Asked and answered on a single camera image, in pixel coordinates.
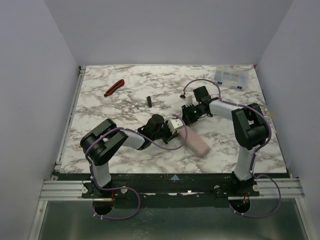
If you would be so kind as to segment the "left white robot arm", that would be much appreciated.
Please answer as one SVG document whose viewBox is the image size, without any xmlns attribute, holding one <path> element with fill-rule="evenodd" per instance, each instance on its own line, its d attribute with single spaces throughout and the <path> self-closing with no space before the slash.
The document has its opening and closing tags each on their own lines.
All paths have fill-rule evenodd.
<svg viewBox="0 0 320 240">
<path fill-rule="evenodd" d="M 101 188 L 111 182 L 109 160 L 120 147 L 141 151 L 157 140 L 167 144 L 178 136 L 178 129 L 182 126 L 179 119 L 165 120 L 159 114 L 152 115 L 147 123 L 137 130 L 118 127 L 110 118 L 104 120 L 80 141 L 83 153 L 88 158 L 93 180 Z"/>
</svg>

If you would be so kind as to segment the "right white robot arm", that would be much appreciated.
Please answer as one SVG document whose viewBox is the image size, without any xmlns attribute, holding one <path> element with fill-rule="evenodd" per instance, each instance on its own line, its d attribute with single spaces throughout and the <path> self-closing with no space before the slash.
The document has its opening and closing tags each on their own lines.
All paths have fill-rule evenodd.
<svg viewBox="0 0 320 240">
<path fill-rule="evenodd" d="M 184 123 L 189 126 L 204 116 L 218 116 L 231 120 L 239 144 L 233 175 L 242 182 L 253 179 L 257 152 L 270 141 L 272 135 L 271 127 L 260 106 L 257 103 L 244 105 L 227 102 L 219 97 L 212 98 L 205 86 L 196 88 L 193 93 L 197 104 L 192 103 L 191 95 L 180 96 L 185 100 L 181 107 Z"/>
</svg>

